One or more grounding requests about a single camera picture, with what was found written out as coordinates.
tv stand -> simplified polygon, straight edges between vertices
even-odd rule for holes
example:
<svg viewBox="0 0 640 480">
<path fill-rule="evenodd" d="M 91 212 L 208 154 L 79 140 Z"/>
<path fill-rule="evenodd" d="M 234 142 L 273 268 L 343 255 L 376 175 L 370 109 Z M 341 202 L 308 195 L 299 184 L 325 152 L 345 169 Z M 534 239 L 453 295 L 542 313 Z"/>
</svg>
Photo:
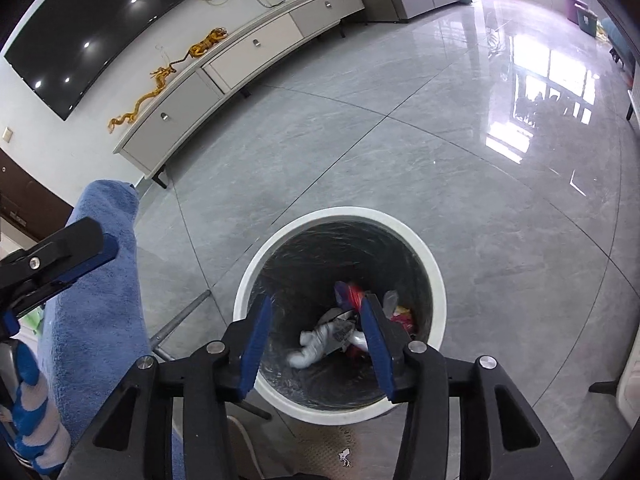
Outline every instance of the tv stand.
<svg viewBox="0 0 640 480">
<path fill-rule="evenodd" d="M 236 92 L 248 98 L 246 85 L 255 77 L 363 8 L 362 0 L 289 0 L 265 12 L 176 75 L 113 153 L 166 188 L 159 178 L 165 163 L 213 112 Z"/>
</svg>

metal screw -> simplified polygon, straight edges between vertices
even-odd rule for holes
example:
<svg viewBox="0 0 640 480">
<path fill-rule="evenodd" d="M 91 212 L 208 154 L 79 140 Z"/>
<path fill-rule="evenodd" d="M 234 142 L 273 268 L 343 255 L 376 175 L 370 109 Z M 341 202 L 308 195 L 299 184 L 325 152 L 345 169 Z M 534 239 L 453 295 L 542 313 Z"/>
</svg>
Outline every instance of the metal screw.
<svg viewBox="0 0 640 480">
<path fill-rule="evenodd" d="M 409 350 L 414 354 L 422 354 L 427 351 L 427 345 L 422 341 L 411 341 L 408 346 Z"/>
<path fill-rule="evenodd" d="M 153 359 L 150 355 L 144 355 L 136 361 L 136 366 L 141 370 L 146 370 L 147 368 L 151 368 L 154 365 L 155 361 L 156 360 Z"/>
<path fill-rule="evenodd" d="M 487 370 L 493 370 L 495 367 L 497 367 L 497 365 L 498 365 L 498 361 L 496 361 L 490 355 L 483 355 L 480 358 L 480 366 L 482 368 L 486 368 Z"/>
<path fill-rule="evenodd" d="M 222 341 L 212 341 L 207 345 L 207 353 L 222 354 L 225 351 L 225 344 Z"/>
</svg>

white logo on shoe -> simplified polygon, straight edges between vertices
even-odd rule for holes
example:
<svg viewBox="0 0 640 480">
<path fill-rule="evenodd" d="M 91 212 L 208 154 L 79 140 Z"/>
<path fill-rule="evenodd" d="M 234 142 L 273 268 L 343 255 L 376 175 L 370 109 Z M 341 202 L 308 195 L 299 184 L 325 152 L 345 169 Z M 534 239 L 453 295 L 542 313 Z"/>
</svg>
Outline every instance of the white logo on shoe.
<svg viewBox="0 0 640 480">
<path fill-rule="evenodd" d="M 351 449 L 347 448 L 342 453 L 338 453 L 338 458 L 342 462 L 343 467 L 351 467 L 351 462 L 347 458 L 351 454 Z"/>
</svg>

black trash bag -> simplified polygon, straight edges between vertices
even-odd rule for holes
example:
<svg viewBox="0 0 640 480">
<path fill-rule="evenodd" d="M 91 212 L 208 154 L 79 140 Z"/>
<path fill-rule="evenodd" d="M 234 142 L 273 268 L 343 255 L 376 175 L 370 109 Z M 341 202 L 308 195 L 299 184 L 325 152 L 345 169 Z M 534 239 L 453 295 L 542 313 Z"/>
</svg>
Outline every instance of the black trash bag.
<svg viewBox="0 0 640 480">
<path fill-rule="evenodd" d="M 325 411 L 368 406 L 385 395 L 370 359 L 352 360 L 340 350 L 309 368 L 289 367 L 286 357 L 300 348 L 300 332 L 313 330 L 336 306 L 334 284 L 353 282 L 380 303 L 386 291 L 410 308 L 417 338 L 427 341 L 431 326 L 431 288 L 413 251 L 391 232 L 366 221 L 331 221 L 297 234 L 264 264 L 252 287 L 249 308 L 267 294 L 273 322 L 260 371 L 293 402 Z"/>
</svg>

drawer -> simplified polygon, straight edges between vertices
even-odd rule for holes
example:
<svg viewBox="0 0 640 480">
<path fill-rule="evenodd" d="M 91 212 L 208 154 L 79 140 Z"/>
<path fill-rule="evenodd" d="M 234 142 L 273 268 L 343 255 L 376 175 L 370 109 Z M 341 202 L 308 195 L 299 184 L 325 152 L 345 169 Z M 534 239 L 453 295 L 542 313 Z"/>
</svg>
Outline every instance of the drawer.
<svg viewBox="0 0 640 480">
<path fill-rule="evenodd" d="M 307 37 L 361 9 L 364 9 L 362 0 L 311 0 L 290 14 Z"/>
<path fill-rule="evenodd" d="M 302 40 L 288 14 L 273 20 L 231 45 L 205 67 L 215 70 L 233 88 L 262 65 Z"/>
<path fill-rule="evenodd" d="M 193 73 L 158 105 L 122 149 L 151 170 L 221 98 L 222 92 Z"/>
</svg>

